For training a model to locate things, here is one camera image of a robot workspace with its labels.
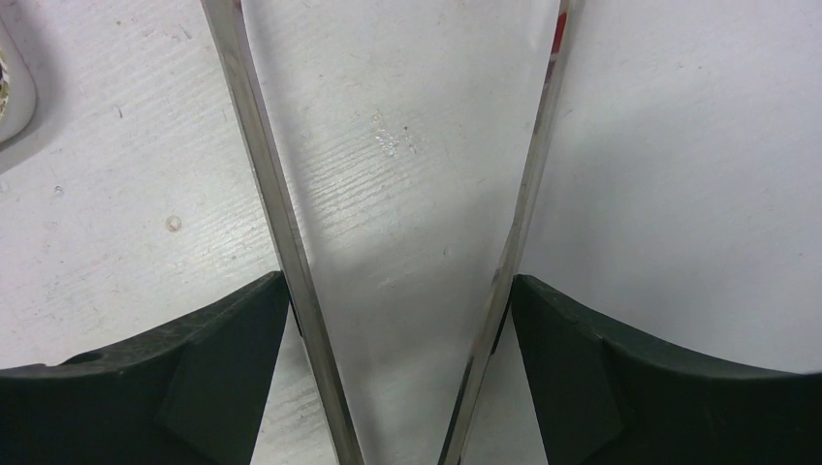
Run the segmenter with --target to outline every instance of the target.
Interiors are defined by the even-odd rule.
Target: stainless steel bar
[[[563,8],[567,8],[567,22],[559,25],[559,27],[562,25],[565,27],[564,29],[557,28],[560,34],[560,42],[558,42],[560,49],[555,64],[550,63],[546,73],[546,84],[543,86],[539,108],[537,109],[534,133],[525,158],[520,192],[514,211],[514,221],[502,248],[499,265],[491,280],[490,292],[484,305],[485,318],[474,337],[468,361],[465,363],[457,394],[457,402],[437,462],[439,465],[460,464],[468,444],[477,398],[488,368],[493,342],[505,314],[505,306],[508,303],[508,294],[511,292],[514,273],[519,268],[522,260],[525,238],[533,216],[539,186],[542,182],[545,162],[548,158],[556,103],[562,85],[565,64],[568,61],[568,49],[584,1],[562,0],[560,2],[560,12]]]
[[[240,0],[202,0],[228,82],[245,149],[257,180],[302,340],[326,412],[338,463],[363,465],[320,302],[300,237],[274,135],[254,68]]]

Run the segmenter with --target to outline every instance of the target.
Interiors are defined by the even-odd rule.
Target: white wood grain surface
[[[522,270],[687,347],[822,367],[816,3],[589,2]],[[249,8],[366,458],[433,463],[556,3]],[[196,1],[0,16],[41,96],[0,152],[0,365],[59,362],[276,267]],[[480,402],[466,465],[545,463],[509,326]],[[332,463],[324,428],[289,326],[255,463]]]

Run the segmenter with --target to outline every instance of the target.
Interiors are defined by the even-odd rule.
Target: dark green plastic part
[[[248,464],[287,317],[271,273],[61,365],[0,370],[0,463]]]
[[[511,305],[550,465],[822,463],[822,374],[687,350],[531,276]]]

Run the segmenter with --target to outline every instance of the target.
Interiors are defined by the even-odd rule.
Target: v-shaped metal frame
[[[254,68],[241,0],[201,0],[220,55],[237,121],[242,133],[269,229],[283,274],[292,295],[292,306],[300,323],[308,361],[316,381],[332,444],[339,463],[364,465],[363,453],[345,399],[334,361],[320,303],[300,237],[294,206],[269,123],[260,82]],[[458,465],[464,453],[480,387],[488,367],[497,331],[502,323],[514,274],[533,216],[534,203],[545,168],[553,114],[567,61],[569,42],[563,40],[575,29],[577,11],[584,0],[561,0],[552,57],[546,73],[534,133],[528,148],[514,221],[484,306],[485,318],[471,345],[459,385],[457,401],[446,433],[439,465]]]

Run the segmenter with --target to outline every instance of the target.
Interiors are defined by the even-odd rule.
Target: small hole
[[[89,361],[96,361],[103,358],[103,354],[99,352],[86,352],[85,354],[77,354],[64,361],[64,365],[79,365],[81,363],[88,363]]]

